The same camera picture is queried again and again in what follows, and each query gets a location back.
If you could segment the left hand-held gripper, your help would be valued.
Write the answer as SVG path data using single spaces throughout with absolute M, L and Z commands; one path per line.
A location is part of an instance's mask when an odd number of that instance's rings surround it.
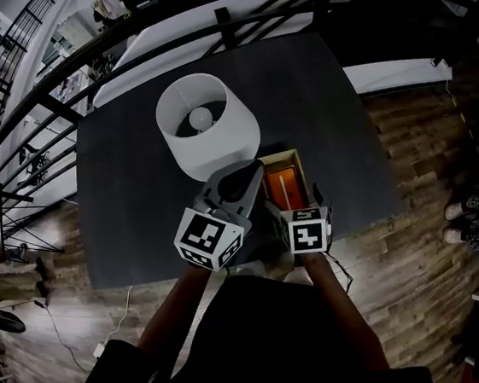
M 264 176 L 261 160 L 244 160 L 216 171 L 181 218 L 173 242 L 180 257 L 206 270 L 231 265 L 245 235 Z

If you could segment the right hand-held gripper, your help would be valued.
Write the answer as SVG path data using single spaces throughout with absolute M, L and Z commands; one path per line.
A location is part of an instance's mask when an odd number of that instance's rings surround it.
M 327 253 L 330 250 L 332 206 L 324 203 L 324 194 L 316 183 L 311 190 L 308 199 L 312 202 L 300 210 L 280 210 L 271 201 L 265 201 L 277 236 L 292 254 Z

